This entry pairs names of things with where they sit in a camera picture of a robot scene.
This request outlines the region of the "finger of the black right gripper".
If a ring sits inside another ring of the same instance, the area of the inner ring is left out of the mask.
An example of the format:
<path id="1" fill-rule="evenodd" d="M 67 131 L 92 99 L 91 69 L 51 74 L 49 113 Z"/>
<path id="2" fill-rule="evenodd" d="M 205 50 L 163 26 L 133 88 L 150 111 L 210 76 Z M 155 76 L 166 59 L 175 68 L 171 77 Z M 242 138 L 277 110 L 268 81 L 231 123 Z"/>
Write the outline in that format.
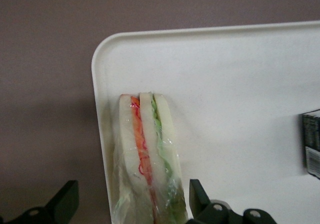
<path id="1" fill-rule="evenodd" d="M 198 179 L 189 181 L 189 206 L 192 218 L 188 224 L 274 224 L 271 215 L 260 209 L 246 209 L 242 215 L 220 200 L 210 200 Z"/>
<path id="2" fill-rule="evenodd" d="M 69 180 L 43 207 L 28 209 L 8 224 L 68 224 L 79 207 L 79 183 Z"/>

